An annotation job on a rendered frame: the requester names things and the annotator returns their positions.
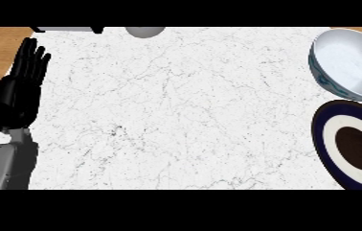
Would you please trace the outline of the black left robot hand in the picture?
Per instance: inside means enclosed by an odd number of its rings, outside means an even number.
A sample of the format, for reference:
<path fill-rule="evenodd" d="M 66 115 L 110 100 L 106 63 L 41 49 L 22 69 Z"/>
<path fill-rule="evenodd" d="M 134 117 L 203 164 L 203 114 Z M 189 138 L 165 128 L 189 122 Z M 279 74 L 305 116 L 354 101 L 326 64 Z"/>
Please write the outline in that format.
<path fill-rule="evenodd" d="M 0 129 L 26 128 L 36 119 L 41 85 L 50 53 L 26 37 L 16 51 L 10 74 L 0 79 Z"/>

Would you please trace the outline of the white bowl with blue pattern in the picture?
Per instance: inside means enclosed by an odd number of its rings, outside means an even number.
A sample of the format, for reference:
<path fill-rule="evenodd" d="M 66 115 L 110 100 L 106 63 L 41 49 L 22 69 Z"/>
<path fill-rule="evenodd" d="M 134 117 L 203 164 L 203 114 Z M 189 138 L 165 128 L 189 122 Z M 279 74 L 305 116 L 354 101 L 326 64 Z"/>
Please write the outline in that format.
<path fill-rule="evenodd" d="M 342 28 L 325 31 L 311 43 L 308 66 L 317 85 L 362 102 L 362 33 Z"/>

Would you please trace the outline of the dark blue and white plate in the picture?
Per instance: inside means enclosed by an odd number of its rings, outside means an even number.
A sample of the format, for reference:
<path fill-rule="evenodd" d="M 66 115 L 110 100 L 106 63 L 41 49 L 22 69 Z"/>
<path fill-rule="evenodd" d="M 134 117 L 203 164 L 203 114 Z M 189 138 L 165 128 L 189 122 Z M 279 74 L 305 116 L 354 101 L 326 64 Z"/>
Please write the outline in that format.
<path fill-rule="evenodd" d="M 311 136 L 328 173 L 347 190 L 362 190 L 362 104 L 323 104 L 313 114 Z"/>

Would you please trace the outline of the grey and black appliance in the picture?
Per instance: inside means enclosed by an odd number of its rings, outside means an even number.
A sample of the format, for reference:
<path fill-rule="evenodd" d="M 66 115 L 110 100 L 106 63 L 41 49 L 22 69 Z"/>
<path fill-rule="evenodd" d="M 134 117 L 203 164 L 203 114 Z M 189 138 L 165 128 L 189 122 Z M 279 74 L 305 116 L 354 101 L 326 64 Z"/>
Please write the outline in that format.
<path fill-rule="evenodd" d="M 35 33 L 44 33 L 45 31 L 60 32 L 93 32 L 96 34 L 103 33 L 104 27 L 29 27 Z"/>

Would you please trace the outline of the grey round object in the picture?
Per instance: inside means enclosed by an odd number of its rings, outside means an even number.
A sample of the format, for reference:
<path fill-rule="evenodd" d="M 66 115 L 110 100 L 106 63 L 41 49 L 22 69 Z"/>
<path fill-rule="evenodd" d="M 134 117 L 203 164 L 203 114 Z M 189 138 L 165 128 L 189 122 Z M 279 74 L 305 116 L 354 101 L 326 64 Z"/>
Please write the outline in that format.
<path fill-rule="evenodd" d="M 164 31 L 164 27 L 127 27 L 125 31 L 137 38 L 150 38 Z"/>

